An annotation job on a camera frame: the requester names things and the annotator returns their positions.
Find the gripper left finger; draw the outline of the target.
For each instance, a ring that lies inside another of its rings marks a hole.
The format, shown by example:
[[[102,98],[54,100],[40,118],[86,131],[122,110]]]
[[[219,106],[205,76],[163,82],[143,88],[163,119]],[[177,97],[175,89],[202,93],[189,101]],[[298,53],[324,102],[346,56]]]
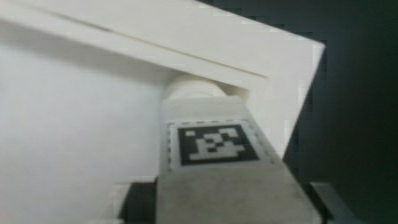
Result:
[[[116,196],[118,224],[157,223],[157,178],[136,176],[120,183],[120,195]]]

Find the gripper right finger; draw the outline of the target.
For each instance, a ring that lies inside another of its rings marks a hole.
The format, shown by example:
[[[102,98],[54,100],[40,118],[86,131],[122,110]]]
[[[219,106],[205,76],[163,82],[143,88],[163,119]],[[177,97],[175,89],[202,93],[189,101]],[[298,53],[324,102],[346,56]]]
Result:
[[[360,219],[328,182],[310,183],[310,193],[314,204],[322,215],[322,224],[360,224]]]

